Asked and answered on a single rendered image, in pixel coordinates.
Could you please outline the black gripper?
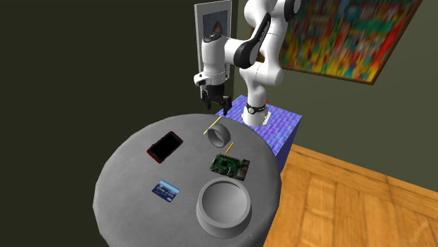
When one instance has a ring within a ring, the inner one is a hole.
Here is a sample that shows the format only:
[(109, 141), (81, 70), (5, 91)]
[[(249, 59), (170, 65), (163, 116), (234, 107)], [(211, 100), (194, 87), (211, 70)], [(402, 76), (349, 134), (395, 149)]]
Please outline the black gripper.
[(201, 99), (205, 103), (207, 110), (211, 109), (211, 101), (219, 102), (223, 109), (223, 115), (226, 116), (232, 107), (232, 99), (225, 96), (225, 85), (208, 85), (201, 93)]

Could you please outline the yellow pencil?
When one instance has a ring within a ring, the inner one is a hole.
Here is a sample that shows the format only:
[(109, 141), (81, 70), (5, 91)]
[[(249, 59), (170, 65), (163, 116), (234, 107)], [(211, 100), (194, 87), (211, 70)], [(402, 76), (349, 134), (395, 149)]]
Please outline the yellow pencil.
[(221, 120), (223, 116), (219, 116), (204, 132), (203, 135), (206, 135), (208, 133), (208, 131), (219, 122), (219, 120)]

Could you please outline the green circuit board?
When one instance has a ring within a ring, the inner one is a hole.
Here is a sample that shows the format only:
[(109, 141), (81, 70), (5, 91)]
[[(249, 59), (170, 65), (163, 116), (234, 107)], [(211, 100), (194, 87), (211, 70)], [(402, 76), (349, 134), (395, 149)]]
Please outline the green circuit board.
[(246, 159), (240, 160), (224, 154), (217, 154), (209, 170), (229, 178), (244, 181), (249, 164), (250, 161)]

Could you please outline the black phone with red case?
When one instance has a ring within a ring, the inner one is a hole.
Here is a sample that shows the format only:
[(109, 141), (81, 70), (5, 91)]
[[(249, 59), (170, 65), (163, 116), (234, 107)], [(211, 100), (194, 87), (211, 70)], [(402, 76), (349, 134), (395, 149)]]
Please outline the black phone with red case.
[(147, 153), (157, 162), (162, 163), (181, 146), (183, 140), (173, 131), (169, 131), (149, 147)]

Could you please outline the blue patterned robot stand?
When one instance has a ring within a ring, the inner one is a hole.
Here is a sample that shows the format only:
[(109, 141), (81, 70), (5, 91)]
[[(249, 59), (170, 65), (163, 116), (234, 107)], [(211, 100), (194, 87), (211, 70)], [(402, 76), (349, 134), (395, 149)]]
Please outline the blue patterned robot stand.
[(284, 169), (302, 117), (285, 109), (267, 105), (267, 124), (251, 127), (243, 122), (245, 103), (246, 97), (240, 95), (232, 102), (233, 107), (226, 116), (221, 111), (217, 113), (218, 116), (223, 116), (217, 124), (224, 125), (231, 134), (231, 140), (222, 148), (226, 151), (234, 142), (226, 155), (250, 161), (247, 179), (278, 178)]

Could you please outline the grey framed portrait picture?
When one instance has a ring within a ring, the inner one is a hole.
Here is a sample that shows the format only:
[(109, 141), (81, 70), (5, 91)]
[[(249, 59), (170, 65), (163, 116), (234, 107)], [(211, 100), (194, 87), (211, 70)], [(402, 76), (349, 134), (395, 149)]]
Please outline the grey framed portrait picture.
[[(207, 77), (212, 78), (213, 85), (223, 84), (230, 77), (230, 66), (225, 62), (225, 43), (231, 34), (232, 1), (195, 4), (194, 18), (199, 69), (194, 79)], [(203, 38), (213, 32), (222, 34), (219, 43), (203, 46)]]

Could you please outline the blue bank card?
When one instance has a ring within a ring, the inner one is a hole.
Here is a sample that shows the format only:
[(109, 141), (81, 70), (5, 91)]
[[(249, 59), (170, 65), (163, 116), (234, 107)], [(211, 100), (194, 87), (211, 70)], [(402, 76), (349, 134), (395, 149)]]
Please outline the blue bank card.
[(172, 202), (175, 196), (179, 193), (179, 189), (165, 180), (160, 180), (152, 189), (152, 192), (161, 197), (167, 202)]

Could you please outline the large grey bowl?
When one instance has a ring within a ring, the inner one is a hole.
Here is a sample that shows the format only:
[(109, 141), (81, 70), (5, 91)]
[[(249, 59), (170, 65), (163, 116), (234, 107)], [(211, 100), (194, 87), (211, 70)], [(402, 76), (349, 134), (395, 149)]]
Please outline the large grey bowl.
[(201, 189), (196, 204), (197, 220), (210, 235), (229, 239), (241, 234), (251, 221), (250, 195), (232, 178), (215, 178)]

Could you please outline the grey round table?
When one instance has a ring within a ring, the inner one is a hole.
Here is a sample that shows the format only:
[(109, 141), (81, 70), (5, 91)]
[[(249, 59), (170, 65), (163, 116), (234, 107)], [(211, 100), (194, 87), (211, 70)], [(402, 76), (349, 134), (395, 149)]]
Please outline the grey round table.
[[(98, 178), (93, 200), (98, 229), (109, 247), (263, 247), (279, 207), (280, 174), (243, 181), (252, 216), (240, 235), (216, 238), (197, 220), (201, 188), (216, 178), (209, 168), (220, 149), (203, 135), (216, 119), (210, 114), (172, 116), (134, 133), (113, 153)], [(157, 163), (147, 150), (169, 131), (183, 143)], [(152, 192), (160, 180), (180, 190), (172, 202)]]

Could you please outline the colourful framed wall painting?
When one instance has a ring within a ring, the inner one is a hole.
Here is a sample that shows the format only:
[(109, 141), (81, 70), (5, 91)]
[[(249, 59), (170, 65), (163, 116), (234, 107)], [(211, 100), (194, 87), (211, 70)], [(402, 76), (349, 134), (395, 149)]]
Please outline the colourful framed wall painting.
[(302, 0), (284, 69), (372, 85), (423, 0)]

